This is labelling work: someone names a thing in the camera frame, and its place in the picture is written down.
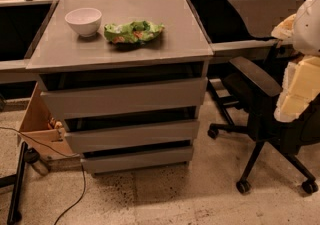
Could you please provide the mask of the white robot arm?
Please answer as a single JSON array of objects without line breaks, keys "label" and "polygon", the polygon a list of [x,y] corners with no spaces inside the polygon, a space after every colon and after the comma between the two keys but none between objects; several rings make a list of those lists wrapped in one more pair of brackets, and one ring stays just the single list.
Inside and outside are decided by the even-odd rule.
[{"label": "white robot arm", "polygon": [[320,0],[306,0],[298,11],[271,32],[290,42],[303,58],[289,62],[274,117],[279,122],[297,119],[320,93]]}]

